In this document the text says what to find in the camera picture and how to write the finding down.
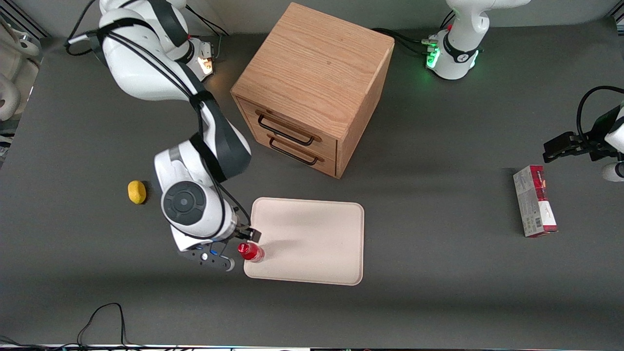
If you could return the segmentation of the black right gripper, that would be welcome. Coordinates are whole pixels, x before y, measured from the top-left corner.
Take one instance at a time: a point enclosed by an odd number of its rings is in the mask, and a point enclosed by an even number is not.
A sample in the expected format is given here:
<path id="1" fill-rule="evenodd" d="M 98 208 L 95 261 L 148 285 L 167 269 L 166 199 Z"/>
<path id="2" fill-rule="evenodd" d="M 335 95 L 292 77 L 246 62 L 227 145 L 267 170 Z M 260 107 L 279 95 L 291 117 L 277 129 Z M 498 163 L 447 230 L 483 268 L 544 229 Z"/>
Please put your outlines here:
<path id="1" fill-rule="evenodd" d="M 225 243 L 230 242 L 230 240 L 233 240 L 234 238 L 259 243 L 262 236 L 261 231 L 250 228 L 250 226 L 246 224 L 231 224 L 227 227 L 225 234 L 227 234 L 225 236 Z"/>

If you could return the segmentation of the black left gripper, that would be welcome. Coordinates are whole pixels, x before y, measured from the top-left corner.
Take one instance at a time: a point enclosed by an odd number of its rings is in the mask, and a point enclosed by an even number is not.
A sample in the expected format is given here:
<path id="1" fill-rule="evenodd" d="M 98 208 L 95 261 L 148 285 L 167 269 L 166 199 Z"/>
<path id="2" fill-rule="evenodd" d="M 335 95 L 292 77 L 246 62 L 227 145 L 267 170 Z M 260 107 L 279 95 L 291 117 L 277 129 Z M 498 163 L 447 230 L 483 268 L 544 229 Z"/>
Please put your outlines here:
<path id="1" fill-rule="evenodd" d="M 623 126 L 623 122 L 617 122 L 617 120 L 623 118 L 621 110 L 622 106 L 617 106 L 602 114 L 595 120 L 590 131 L 584 133 L 584 136 L 588 142 L 590 142 L 590 151 L 584 147 L 583 140 L 580 136 L 572 131 L 568 131 L 544 143 L 544 162 L 551 163 L 558 158 L 580 156 L 588 152 L 592 162 L 610 157 L 622 161 L 623 147 L 612 146 L 605 140 L 606 136 L 611 133 L 613 126 Z"/>

